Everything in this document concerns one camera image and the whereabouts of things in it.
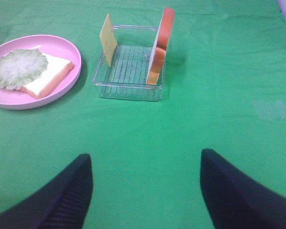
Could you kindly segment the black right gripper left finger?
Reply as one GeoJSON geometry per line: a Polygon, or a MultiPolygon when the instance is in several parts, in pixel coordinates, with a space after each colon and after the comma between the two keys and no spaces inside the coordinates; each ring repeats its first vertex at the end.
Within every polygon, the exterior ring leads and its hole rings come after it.
{"type": "Polygon", "coordinates": [[[92,191],[91,156],[80,154],[34,194],[0,213],[0,229],[81,229],[92,191]]]}

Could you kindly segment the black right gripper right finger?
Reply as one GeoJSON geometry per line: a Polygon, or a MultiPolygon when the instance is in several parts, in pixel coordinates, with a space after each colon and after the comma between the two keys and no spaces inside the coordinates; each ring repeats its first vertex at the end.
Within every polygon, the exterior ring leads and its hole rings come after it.
{"type": "Polygon", "coordinates": [[[200,188],[216,229],[286,229],[286,198],[212,149],[201,152],[200,188]]]}

